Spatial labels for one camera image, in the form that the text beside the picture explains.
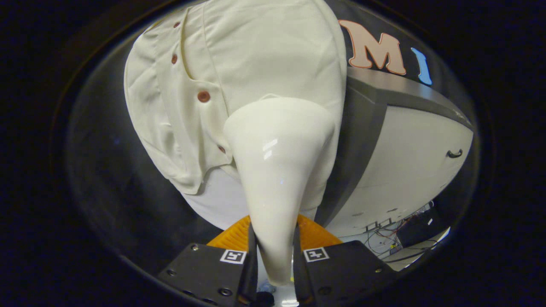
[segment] brown button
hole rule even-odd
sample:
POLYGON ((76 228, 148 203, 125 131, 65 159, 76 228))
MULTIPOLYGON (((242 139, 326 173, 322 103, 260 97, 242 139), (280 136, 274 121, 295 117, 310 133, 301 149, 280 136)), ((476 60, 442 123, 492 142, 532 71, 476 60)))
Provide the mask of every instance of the brown button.
POLYGON ((210 94, 207 91, 201 91, 197 94, 197 99, 201 102, 207 102, 210 100, 210 94))

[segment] white fabric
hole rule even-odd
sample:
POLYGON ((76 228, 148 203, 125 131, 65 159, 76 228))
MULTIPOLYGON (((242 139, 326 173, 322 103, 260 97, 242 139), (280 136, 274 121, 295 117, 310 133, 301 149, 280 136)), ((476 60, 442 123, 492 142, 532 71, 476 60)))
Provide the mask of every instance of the white fabric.
POLYGON ((302 200, 302 208, 314 212, 335 160, 346 69, 343 34, 323 0, 210 0, 170 14, 136 40, 124 87, 133 126, 158 170, 205 219, 234 209, 213 223, 225 228, 245 213, 237 209, 243 208, 242 187, 222 134, 228 116, 267 94, 313 101, 331 112, 335 141, 324 149, 302 200), (210 94, 208 102, 197 99, 200 91, 210 94), (226 195, 234 198, 223 204, 216 204, 219 191, 200 189, 216 167, 232 177, 209 178, 212 187, 233 189, 226 195))

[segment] gray stripe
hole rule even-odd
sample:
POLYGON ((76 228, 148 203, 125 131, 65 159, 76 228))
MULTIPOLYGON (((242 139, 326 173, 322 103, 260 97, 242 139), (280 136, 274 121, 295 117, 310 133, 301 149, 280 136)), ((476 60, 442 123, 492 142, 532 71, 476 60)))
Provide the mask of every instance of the gray stripe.
POLYGON ((347 68, 347 76, 361 81, 357 90, 372 101, 441 115, 473 130, 453 102, 426 85, 395 74, 354 67, 347 68))
POLYGON ((325 227, 341 210, 364 174, 377 144, 387 105, 361 93, 362 82, 347 78, 337 155, 314 220, 325 227))

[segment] blue letter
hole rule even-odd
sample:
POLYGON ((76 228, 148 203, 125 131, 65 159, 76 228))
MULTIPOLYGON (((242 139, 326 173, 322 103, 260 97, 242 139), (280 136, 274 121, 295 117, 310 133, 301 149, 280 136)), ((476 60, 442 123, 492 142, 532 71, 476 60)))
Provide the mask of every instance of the blue letter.
POLYGON ((419 80, 421 80, 421 82, 423 82, 424 84, 431 85, 432 80, 430 80, 429 67, 426 65, 425 55, 415 48, 411 48, 411 51, 413 51, 413 53, 417 57, 417 62, 419 62, 419 80))

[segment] electrical wire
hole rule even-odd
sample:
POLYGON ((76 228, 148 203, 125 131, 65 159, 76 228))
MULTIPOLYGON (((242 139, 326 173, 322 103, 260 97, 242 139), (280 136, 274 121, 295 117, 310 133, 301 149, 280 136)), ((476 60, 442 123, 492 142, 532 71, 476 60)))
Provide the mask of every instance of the electrical wire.
POLYGON ((424 254, 428 251, 430 251, 433 247, 435 247, 436 245, 439 245, 440 242, 436 241, 436 240, 426 240, 426 241, 434 241, 436 242, 436 244, 434 244, 433 246, 429 246, 429 247, 424 247, 422 249, 411 249, 411 248, 408 248, 410 250, 423 250, 422 252, 419 252, 419 253, 415 253, 413 255, 410 255, 410 256, 407 256, 407 257, 403 257, 403 258, 400 258, 400 259, 396 259, 396 260, 391 260, 391 261, 385 261, 385 263, 393 263, 393 262, 398 262, 398 261, 402 261, 402 260, 406 260, 406 259, 410 259, 410 258, 413 258, 415 256, 419 256, 421 254, 424 254))
POLYGON ((366 243, 367 243, 368 246, 370 247, 370 250, 371 250, 372 252, 378 254, 378 255, 376 255, 377 257, 379 257, 379 256, 381 256, 381 255, 383 255, 383 254, 385 254, 385 253, 387 253, 387 252, 390 252, 391 249, 388 249, 388 250, 386 250, 386 251, 384 251, 384 252, 381 252, 381 253, 378 252, 378 251, 376 251, 376 250, 374 250, 374 249, 372 248, 371 244, 370 244, 370 238, 373 237, 373 235, 370 235, 369 232, 368 232, 367 234, 368 234, 368 239, 364 242, 364 245, 366 245, 366 243))
POLYGON ((413 254, 413 255, 411 255, 411 256, 407 256, 407 257, 404 257, 404 258, 400 258, 400 259, 396 259, 396 260, 391 260, 391 261, 385 261, 385 263, 393 263, 393 262, 398 262, 398 261, 410 259, 410 258, 413 258, 413 257, 415 257, 415 256, 419 256, 419 255, 421 255, 422 253, 426 253, 426 252, 428 252, 429 250, 430 250, 430 248, 426 249, 425 251, 422 251, 422 252, 413 254))

